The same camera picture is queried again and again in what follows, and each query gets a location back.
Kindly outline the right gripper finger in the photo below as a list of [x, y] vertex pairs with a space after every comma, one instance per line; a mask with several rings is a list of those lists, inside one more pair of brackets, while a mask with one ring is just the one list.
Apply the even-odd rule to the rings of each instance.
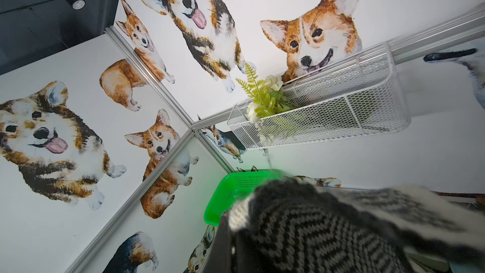
[[229, 213], [224, 212], [202, 273], [231, 273], [231, 262], [232, 233], [229, 227]]

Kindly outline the black white patterned knit scarf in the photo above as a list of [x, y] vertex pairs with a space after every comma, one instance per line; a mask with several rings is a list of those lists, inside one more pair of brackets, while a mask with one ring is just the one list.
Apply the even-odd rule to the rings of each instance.
[[421, 187], [318, 189], [274, 180], [227, 218], [271, 272], [411, 272], [407, 247], [484, 267], [484, 216]]

